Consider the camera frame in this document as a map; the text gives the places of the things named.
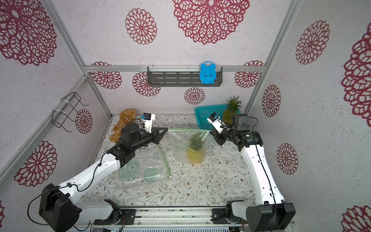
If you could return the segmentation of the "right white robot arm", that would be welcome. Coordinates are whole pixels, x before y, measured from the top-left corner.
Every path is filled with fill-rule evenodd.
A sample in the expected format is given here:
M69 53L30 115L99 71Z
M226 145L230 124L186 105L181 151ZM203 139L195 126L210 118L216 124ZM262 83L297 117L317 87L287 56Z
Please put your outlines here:
M241 221L252 232L273 232L285 230L296 214L292 203L287 203L277 187L267 164L263 141L260 134L249 125L247 114L234 114L232 123L222 121L217 113L208 117L213 126L211 135L218 145L233 142L252 172L255 187L253 206L245 201L229 201L225 213L216 214L213 221L226 220L232 224Z

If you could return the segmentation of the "green pineapple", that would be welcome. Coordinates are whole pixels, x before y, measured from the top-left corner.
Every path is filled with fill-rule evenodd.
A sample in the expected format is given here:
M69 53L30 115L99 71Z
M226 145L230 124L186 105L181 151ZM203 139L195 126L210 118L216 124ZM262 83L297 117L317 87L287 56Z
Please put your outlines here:
M223 113L222 121L224 123L232 124L232 116L237 114L241 109L242 102L239 100L239 97L233 97L228 100L227 108Z

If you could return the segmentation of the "yellow orange pineapple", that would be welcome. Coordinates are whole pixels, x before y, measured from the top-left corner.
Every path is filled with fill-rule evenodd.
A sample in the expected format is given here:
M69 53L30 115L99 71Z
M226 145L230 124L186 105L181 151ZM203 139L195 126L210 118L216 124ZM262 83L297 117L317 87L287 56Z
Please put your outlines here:
M196 133L189 139L187 159L191 164L200 164L205 159L205 140L202 133Z

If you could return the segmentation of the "clear zip-top bag green seal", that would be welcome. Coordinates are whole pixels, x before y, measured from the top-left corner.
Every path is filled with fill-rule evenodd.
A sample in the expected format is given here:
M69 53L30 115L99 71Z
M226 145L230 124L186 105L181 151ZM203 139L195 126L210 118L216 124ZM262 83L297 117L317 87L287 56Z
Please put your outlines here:
M149 145L135 152L135 157L113 173L114 183L123 188L136 188L171 180L170 168L159 145Z

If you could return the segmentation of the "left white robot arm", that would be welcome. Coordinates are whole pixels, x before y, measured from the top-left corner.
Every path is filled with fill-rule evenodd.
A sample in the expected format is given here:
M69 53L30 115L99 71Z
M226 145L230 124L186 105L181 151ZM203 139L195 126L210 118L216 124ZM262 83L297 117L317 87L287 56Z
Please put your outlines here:
M66 232L86 221L119 222L122 213L112 200L89 204L81 204L79 200L102 179L128 164L137 150L149 144L158 145L167 131L168 128L161 127L144 130L136 123L126 125L118 142L99 161L57 186L49 184L43 188L38 197L39 215L44 224L55 232Z

